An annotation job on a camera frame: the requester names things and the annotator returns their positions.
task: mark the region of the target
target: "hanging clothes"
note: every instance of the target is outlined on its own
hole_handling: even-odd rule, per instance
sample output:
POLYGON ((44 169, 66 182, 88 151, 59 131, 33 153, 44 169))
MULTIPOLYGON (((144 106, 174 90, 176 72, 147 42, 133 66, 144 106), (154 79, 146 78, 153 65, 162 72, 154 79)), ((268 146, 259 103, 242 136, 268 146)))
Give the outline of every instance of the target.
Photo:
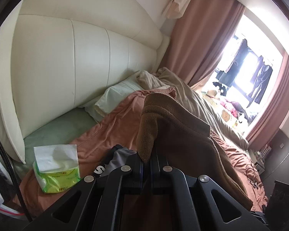
POLYGON ((253 73, 253 76, 251 77, 251 80, 250 82, 252 84, 255 83, 256 79, 257 79, 257 76, 258 76, 258 73, 259 73, 259 70, 261 69, 261 67, 264 65, 264 62, 263 62, 263 56, 259 56, 258 57, 258 60, 257 60, 257 68, 255 70, 255 72, 253 73))
POLYGON ((270 77, 272 75, 273 69, 269 65, 262 65, 260 72, 255 80, 254 86, 252 91, 249 93, 248 97, 252 97, 253 93, 256 88, 257 92, 254 96, 254 101, 259 104, 261 102, 261 99, 264 95, 265 90, 267 89, 267 85, 269 83, 270 77))
POLYGON ((224 72, 221 75, 218 81, 222 84, 225 84, 227 87, 231 87, 242 67, 242 64, 247 54, 248 54, 247 40, 244 39, 234 57, 234 60, 227 68, 226 72, 224 72))

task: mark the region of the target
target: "triangular cutout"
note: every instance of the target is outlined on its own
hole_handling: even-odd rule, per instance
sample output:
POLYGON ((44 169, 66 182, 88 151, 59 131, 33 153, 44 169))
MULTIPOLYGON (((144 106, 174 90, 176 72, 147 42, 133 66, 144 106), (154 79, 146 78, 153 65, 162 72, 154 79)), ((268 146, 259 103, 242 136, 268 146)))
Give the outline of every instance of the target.
POLYGON ((211 194, 225 223, 237 219, 242 215, 241 212, 235 206, 233 206, 220 192, 217 190, 212 190, 211 194))
POLYGON ((60 206, 53 214, 52 217, 64 223, 69 223, 74 209, 81 196, 81 191, 76 191, 63 205, 60 206))

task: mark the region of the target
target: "beige blanket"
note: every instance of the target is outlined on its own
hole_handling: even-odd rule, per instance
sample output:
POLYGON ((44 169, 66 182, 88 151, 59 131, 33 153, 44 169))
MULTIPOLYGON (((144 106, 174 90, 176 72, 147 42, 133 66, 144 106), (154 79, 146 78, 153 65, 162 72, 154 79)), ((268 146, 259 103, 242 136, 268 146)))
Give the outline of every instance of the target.
POLYGON ((213 107, 200 97, 195 91, 183 82, 179 77, 167 68, 158 70, 155 76, 147 71, 141 71, 137 76, 138 84, 146 90, 156 89, 164 85, 174 87, 176 90, 176 100, 190 113, 208 123, 212 130, 217 133, 226 143, 234 143, 236 146, 246 151, 247 140, 238 132, 230 128, 224 120, 216 114, 213 107))

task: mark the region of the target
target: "green plastic packaging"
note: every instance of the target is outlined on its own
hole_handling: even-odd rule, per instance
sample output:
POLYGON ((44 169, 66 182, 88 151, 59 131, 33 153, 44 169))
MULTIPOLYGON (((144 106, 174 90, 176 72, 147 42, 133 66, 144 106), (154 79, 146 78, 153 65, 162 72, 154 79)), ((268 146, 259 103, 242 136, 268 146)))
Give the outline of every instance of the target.
POLYGON ((62 192, 80 181, 79 167, 61 172, 41 173, 34 162, 33 170, 42 191, 47 194, 62 192))

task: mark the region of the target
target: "white leather headboard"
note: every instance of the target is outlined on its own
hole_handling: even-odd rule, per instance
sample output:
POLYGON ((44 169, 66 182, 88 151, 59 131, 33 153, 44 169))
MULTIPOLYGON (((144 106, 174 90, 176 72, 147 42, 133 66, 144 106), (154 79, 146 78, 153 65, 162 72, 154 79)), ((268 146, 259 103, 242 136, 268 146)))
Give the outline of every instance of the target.
POLYGON ((168 44, 135 0, 23 0, 10 67, 18 122, 2 117, 24 138, 135 71, 155 71, 168 44))

